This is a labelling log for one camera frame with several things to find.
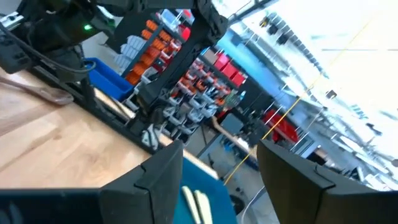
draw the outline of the blue object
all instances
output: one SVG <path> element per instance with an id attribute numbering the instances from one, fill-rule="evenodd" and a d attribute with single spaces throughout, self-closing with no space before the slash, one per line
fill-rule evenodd
<path id="1" fill-rule="evenodd" d="M 90 82 L 108 96 L 118 101 L 123 101 L 129 92 L 134 88 L 127 80 L 109 68 L 98 58 L 88 58 L 96 62 L 94 70 L 89 72 Z"/>
<path id="2" fill-rule="evenodd" d="M 183 161 L 182 181 L 180 186 L 187 186 L 192 192 L 200 190 L 207 195 L 210 201 L 211 215 L 214 224 L 237 224 L 229 193 L 222 181 L 214 179 L 187 159 Z M 173 224 L 194 223 L 188 203 L 180 189 Z"/>

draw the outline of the wire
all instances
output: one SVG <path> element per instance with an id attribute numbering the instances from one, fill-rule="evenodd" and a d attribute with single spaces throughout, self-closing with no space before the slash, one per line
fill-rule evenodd
<path id="1" fill-rule="evenodd" d="M 262 188 L 257 192 L 257 194 L 250 200 L 250 202 L 248 203 L 246 208 L 244 208 L 243 213 L 242 213 L 242 217 L 241 217 L 241 224 L 244 224 L 244 216 L 246 215 L 246 212 L 248 211 L 249 207 L 254 202 L 254 200 L 257 198 L 257 196 L 260 194 L 260 192 L 265 189 L 265 187 L 266 186 L 262 186 Z"/>
<path id="2" fill-rule="evenodd" d="M 70 67 L 67 67 L 65 65 L 62 65 L 47 56 L 41 54 L 37 50 L 35 50 L 33 47 L 31 47 L 29 44 L 25 43 L 23 40 L 20 38 L 16 37 L 12 32 L 10 32 L 7 28 L 3 26 L 3 24 L 0 22 L 0 30 L 3 31 L 7 36 L 9 36 L 13 41 L 17 42 L 22 48 L 25 48 L 26 50 L 30 51 L 32 54 L 34 54 L 36 57 L 41 58 L 42 60 L 48 61 L 54 66 L 58 67 L 59 69 L 62 69 L 66 72 L 71 72 L 71 73 L 88 73 L 92 71 L 96 67 L 96 62 L 91 61 L 91 60 L 85 60 L 84 63 L 86 64 L 87 62 L 91 64 L 91 67 L 88 69 L 83 69 L 83 70 L 77 70 L 73 69 Z"/>
<path id="3" fill-rule="evenodd" d="M 362 32 L 368 27 L 368 25 L 370 24 L 370 22 L 373 20 L 374 17 L 372 17 L 370 20 L 368 20 L 368 22 L 362 27 L 362 29 L 350 40 L 350 42 L 346 45 L 345 49 L 347 49 L 353 42 L 354 40 L 356 40 L 360 34 L 362 34 Z M 345 52 L 344 50 L 342 50 L 341 52 L 339 52 L 339 54 L 331 61 L 331 63 L 329 64 L 329 67 L 332 66 L 342 55 L 343 52 Z M 307 94 L 307 92 L 309 90 L 311 90 L 314 85 L 319 81 L 319 79 L 321 79 L 322 77 L 322 73 L 319 74 L 319 76 L 314 80 L 314 82 L 304 91 L 304 93 L 293 103 L 293 105 L 285 112 L 285 114 L 282 115 L 282 117 L 278 120 L 278 122 L 276 122 L 273 127 L 270 128 L 270 130 L 264 135 L 264 137 L 262 137 L 261 140 L 265 139 L 275 128 L 276 126 L 287 116 L 287 114 L 295 107 L 295 105 L 297 103 L 299 103 L 299 101 Z M 249 159 L 249 157 L 251 155 L 253 155 L 255 153 L 256 150 L 251 150 L 247 156 L 234 168 L 234 170 L 232 171 L 232 173 L 230 173 L 230 175 L 228 176 L 228 178 L 225 180 L 224 185 L 226 185 L 229 180 L 232 178 L 232 176 L 235 174 L 235 172 L 239 169 L 239 167 L 244 163 L 244 161 L 246 161 L 247 159 Z"/>

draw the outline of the floor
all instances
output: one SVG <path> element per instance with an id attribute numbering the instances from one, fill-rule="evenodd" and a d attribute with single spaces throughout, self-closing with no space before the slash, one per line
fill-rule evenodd
<path id="1" fill-rule="evenodd" d="M 19 1 L 15 0 L 0 0 L 2 6 L 1 13 L 9 14 L 15 11 Z M 83 43 L 83 49 L 86 57 L 98 57 L 108 66 L 114 70 L 118 70 L 117 65 L 113 62 L 115 53 L 109 48 L 103 46 L 105 43 L 106 36 L 104 34 L 98 34 Z M 215 135 L 210 130 L 205 130 L 207 142 Z M 198 154 L 200 150 L 205 147 L 205 140 L 200 129 L 194 133 L 190 142 L 187 145 L 187 150 L 192 154 Z M 237 160 L 231 152 L 226 152 L 222 145 L 211 154 L 214 160 L 214 169 L 218 171 L 219 175 L 225 175 L 227 170 L 237 163 Z M 250 167 L 243 165 L 234 178 L 228 184 L 228 189 L 231 194 L 241 197 L 246 203 L 249 198 L 253 198 L 256 193 L 262 188 L 261 177 L 257 171 L 252 170 Z M 236 191 L 236 188 L 240 187 L 243 193 Z M 238 222 L 241 223 L 241 214 L 237 216 Z M 252 205 L 252 210 L 248 210 L 244 224 L 276 224 L 279 223 L 275 211 L 272 207 L 271 201 L 267 194 L 264 194 L 256 203 Z"/>

